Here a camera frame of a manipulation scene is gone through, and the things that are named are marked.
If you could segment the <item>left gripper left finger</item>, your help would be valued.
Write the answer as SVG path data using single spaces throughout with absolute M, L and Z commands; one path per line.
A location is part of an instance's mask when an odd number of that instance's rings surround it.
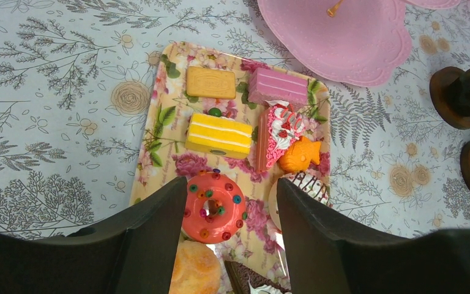
M 69 235 L 67 293 L 168 293 L 187 180 L 177 177 L 137 204 Z

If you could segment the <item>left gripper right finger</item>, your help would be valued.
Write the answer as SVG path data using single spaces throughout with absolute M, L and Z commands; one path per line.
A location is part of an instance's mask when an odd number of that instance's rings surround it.
M 279 217 L 293 293 L 395 293 L 394 261 L 404 238 L 368 227 L 316 202 L 291 181 L 277 183 Z

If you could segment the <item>chocolate cake piece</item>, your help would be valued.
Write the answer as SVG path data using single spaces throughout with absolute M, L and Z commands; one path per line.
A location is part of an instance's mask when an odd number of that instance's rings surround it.
M 291 293 L 270 279 L 256 273 L 239 262 L 224 261 L 229 281 L 234 293 L 244 294 L 283 294 Z

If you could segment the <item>floral dessert tray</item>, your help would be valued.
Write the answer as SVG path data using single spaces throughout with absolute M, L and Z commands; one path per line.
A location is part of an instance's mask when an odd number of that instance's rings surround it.
M 225 100 L 188 95 L 186 72 L 191 66 L 233 72 L 236 97 Z M 213 250 L 220 259 L 239 262 L 272 280 L 276 287 L 287 288 L 285 252 L 278 245 L 277 227 L 269 211 L 269 192 L 283 170 L 274 166 L 258 172 L 255 147 L 245 159 L 231 159 L 185 147 L 190 118 L 211 108 L 218 108 L 224 115 L 251 125 L 252 138 L 258 138 L 258 119 L 265 108 L 250 102 L 248 88 L 252 73 L 262 67 L 262 62 L 190 42 L 174 42 L 162 51 L 130 202 L 138 203 L 175 177 L 191 178 L 201 170 L 219 169 L 242 189 L 248 218 L 230 240 L 213 245 Z

